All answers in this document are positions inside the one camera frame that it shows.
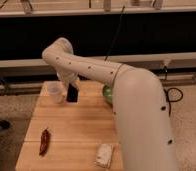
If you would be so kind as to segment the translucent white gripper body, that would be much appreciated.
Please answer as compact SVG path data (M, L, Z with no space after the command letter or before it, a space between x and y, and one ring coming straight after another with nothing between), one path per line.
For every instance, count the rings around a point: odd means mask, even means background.
M57 76L66 89L68 89L69 86L79 89L79 77L76 73L69 70L58 70Z

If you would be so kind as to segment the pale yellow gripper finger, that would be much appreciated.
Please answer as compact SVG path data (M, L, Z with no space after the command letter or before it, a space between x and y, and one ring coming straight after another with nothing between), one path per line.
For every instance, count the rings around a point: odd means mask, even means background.
M61 86L61 98L62 98L62 101L67 101L67 93L68 93L68 90L62 85Z

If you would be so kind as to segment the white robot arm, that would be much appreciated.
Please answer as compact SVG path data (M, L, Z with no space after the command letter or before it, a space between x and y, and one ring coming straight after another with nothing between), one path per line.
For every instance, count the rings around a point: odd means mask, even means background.
M65 84L79 76L113 89L116 121L124 171L179 171L165 92L151 71L127 64L73 54L61 37L42 52Z

